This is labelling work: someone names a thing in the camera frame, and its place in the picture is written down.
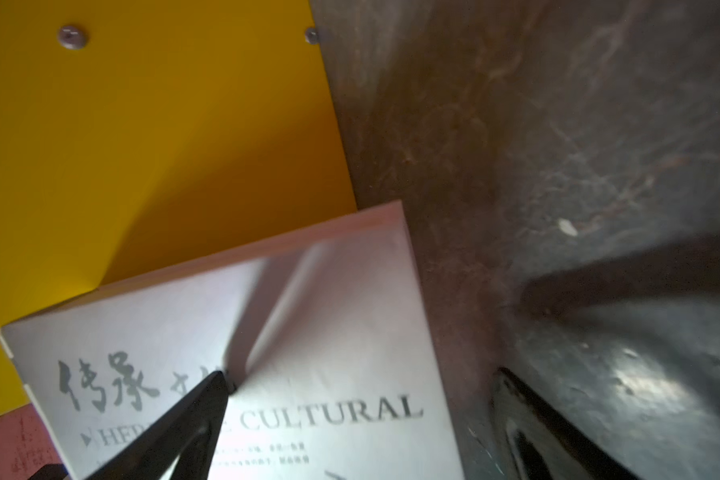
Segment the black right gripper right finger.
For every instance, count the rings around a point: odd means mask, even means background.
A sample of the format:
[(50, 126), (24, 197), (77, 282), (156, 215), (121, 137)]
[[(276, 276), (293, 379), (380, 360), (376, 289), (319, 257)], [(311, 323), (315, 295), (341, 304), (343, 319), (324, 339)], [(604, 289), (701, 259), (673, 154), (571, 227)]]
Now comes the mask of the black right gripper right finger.
[(634, 479), (507, 368), (491, 382), (497, 457), (508, 479)]

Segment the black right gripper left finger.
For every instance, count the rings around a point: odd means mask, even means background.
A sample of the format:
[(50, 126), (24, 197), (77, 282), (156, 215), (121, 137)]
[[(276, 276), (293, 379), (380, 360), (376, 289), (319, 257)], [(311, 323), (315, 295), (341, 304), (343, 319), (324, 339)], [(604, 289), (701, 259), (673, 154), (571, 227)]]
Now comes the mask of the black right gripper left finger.
[(142, 372), (55, 375), (50, 398), (29, 393), (72, 479), (206, 479), (231, 390), (223, 370), (159, 410), (162, 392)]

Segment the white heritage cultural book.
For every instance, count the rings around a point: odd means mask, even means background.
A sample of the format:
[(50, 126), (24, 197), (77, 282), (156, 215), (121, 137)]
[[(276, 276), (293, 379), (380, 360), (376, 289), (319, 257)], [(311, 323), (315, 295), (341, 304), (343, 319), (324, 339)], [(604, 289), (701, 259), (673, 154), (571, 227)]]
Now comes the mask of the white heritage cultural book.
[(214, 479), (459, 479), (398, 202), (100, 287), (0, 342), (75, 479), (207, 376)]

